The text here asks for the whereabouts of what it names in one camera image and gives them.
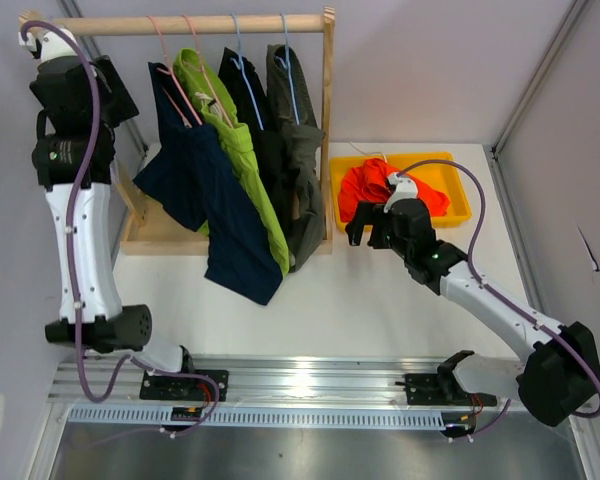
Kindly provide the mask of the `orange shorts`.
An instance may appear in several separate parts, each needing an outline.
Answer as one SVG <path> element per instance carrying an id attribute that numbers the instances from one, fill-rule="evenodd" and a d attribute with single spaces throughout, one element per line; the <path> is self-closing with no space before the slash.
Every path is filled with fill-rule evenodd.
<path id="1" fill-rule="evenodd" d="M 350 168 L 340 183 L 337 195 L 340 219 L 350 222 L 360 202 L 385 203 L 391 194 L 387 178 L 399 169 L 380 158 L 369 158 L 361 166 Z M 417 197 L 424 201 L 433 216 L 445 216 L 451 200 L 442 191 L 409 175 L 418 188 Z"/>

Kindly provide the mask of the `pink hanger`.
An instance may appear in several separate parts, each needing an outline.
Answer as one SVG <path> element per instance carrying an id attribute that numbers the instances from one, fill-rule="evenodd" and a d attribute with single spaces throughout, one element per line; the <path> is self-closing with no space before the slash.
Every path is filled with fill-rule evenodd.
<path id="1" fill-rule="evenodd" d="M 198 55 L 198 66 L 197 67 L 192 67 L 192 68 L 196 68 L 197 70 L 199 70 L 201 72 L 201 74 L 203 75 L 203 77 L 205 79 L 205 82 L 206 82 L 208 88 L 210 89 L 210 91 L 212 93 L 213 99 L 215 100 L 216 104 L 218 105 L 218 108 L 220 110 L 220 113 L 221 113 L 221 116 L 222 116 L 223 120 L 229 125 L 230 128 L 233 129 L 234 128 L 234 124 L 231 121 L 229 115 L 227 114 L 227 112 L 226 112 L 226 110 L 224 108 L 223 103 L 219 99 L 219 97 L 218 97 L 218 95 L 216 93 L 216 90 L 214 88 L 214 85 L 211 82 L 211 79 L 208 76 L 207 71 L 205 69 L 206 63 L 205 63 L 205 59 L 204 59 L 203 54 L 200 52 L 198 37 L 197 37 L 197 33 L 196 33 L 196 30 L 195 30 L 195 26 L 194 26 L 193 20 L 191 19 L 191 17 L 189 17 L 186 14 L 182 14 L 181 17 L 186 21 L 186 23 L 187 23 L 187 25 L 188 25 L 188 27 L 189 27 L 189 29 L 191 31 L 191 34 L 192 34 L 193 39 L 194 39 L 195 51 L 197 52 L 197 55 Z"/>
<path id="2" fill-rule="evenodd" d="M 169 57 L 169 52 L 166 46 L 166 42 L 164 40 L 164 36 L 162 34 L 162 31 L 156 21 L 156 19 L 151 16 L 151 15 L 147 15 L 147 18 L 149 19 L 149 21 L 152 23 L 156 34 L 159 36 L 160 38 L 160 43 L 161 43 L 161 48 L 162 48 L 162 52 L 163 52 L 163 57 L 165 60 L 165 65 L 166 65 L 166 73 L 172 78 L 180 96 L 182 97 L 184 103 L 186 104 L 187 108 L 189 109 L 189 111 L 191 112 L 192 116 L 194 117 L 195 121 L 197 122 L 198 125 L 203 125 L 203 121 L 200 118 L 199 114 L 197 113 L 196 109 L 193 107 L 193 105 L 191 104 L 188 96 L 186 95 L 183 87 L 181 86 L 178 78 L 176 77 L 174 70 L 172 68 L 172 64 L 171 64 L 171 60 Z"/>

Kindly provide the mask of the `black shorts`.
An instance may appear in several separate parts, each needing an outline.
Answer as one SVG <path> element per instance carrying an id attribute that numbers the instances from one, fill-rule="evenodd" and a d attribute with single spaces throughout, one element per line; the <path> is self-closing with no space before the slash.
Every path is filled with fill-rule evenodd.
<path id="1" fill-rule="evenodd" d="M 225 48 L 218 76 L 250 131 L 259 176 L 285 237 L 292 229 L 292 177 L 286 142 L 277 128 L 267 95 L 254 65 Z"/>

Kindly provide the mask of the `olive grey shorts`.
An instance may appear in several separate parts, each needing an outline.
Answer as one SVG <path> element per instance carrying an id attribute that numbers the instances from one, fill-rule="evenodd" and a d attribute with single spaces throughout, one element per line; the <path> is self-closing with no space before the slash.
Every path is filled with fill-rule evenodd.
<path id="1" fill-rule="evenodd" d="M 269 45 L 266 55 L 267 97 L 277 128 L 286 142 L 292 199 L 297 202 L 297 209 L 292 212 L 291 234 L 287 237 L 292 255 L 290 270 L 296 272 L 316 251 L 326 233 L 325 207 L 316 171 L 316 154 L 322 145 L 324 132 L 317 125 L 301 62 L 290 48 L 300 119 L 300 124 L 295 124 L 287 72 L 278 61 L 279 57 L 284 57 L 284 45 Z"/>

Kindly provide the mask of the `lime green shorts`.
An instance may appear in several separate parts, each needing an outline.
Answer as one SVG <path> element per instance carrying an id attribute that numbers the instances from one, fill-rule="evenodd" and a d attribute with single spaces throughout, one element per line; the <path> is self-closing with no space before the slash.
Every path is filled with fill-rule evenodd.
<path id="1" fill-rule="evenodd" d="M 235 176 L 256 207 L 267 231 L 271 254 L 281 272 L 287 274 L 290 267 L 289 248 L 274 207 L 260 179 L 249 128 L 245 123 L 239 121 L 236 105 L 225 85 L 206 60 L 205 63 L 205 69 L 216 93 L 234 124 L 233 129 L 223 120 L 201 72 L 192 68 L 198 66 L 198 55 L 194 49 L 181 49 L 173 62 L 173 70 L 191 104 L 201 113 L 207 123 L 215 127 L 220 146 L 228 155 Z"/>

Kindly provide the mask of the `navy blue shorts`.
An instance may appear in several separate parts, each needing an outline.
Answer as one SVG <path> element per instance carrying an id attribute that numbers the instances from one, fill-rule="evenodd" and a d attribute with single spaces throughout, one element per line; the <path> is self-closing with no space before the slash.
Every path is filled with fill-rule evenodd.
<path id="1" fill-rule="evenodd" d="M 209 238 L 205 278 L 267 305 L 283 280 L 255 205 L 216 128 L 196 120 L 162 63 L 149 63 L 160 150 L 134 184 L 188 230 Z"/>

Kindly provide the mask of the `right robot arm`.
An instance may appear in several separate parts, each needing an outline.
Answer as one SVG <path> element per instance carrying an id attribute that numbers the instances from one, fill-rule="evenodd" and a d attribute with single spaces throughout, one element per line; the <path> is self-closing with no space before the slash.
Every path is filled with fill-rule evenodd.
<path id="1" fill-rule="evenodd" d="M 350 245 L 360 244 L 366 226 L 372 228 L 371 248 L 392 250 L 415 282 L 472 314 L 516 355 L 505 360 L 455 354 L 436 380 L 444 401 L 459 403 L 471 393 L 519 401 L 551 427 L 571 415 L 600 416 L 600 361 L 585 325 L 565 325 L 499 290 L 470 255 L 437 238 L 419 199 L 360 203 L 345 228 Z"/>

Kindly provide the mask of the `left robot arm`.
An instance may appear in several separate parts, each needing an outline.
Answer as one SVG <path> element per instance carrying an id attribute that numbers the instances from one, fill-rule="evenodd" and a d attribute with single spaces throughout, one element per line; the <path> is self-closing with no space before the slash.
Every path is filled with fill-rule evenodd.
<path id="1" fill-rule="evenodd" d="M 90 67 L 95 89 L 75 55 L 42 61 L 30 85 L 42 105 L 32 162 L 54 221 L 62 285 L 59 317 L 45 337 L 102 354 L 129 352 L 165 371 L 162 388 L 184 400 L 197 387 L 188 350 L 154 332 L 148 306 L 122 304 L 109 252 L 114 130 L 139 110 L 108 56 Z"/>

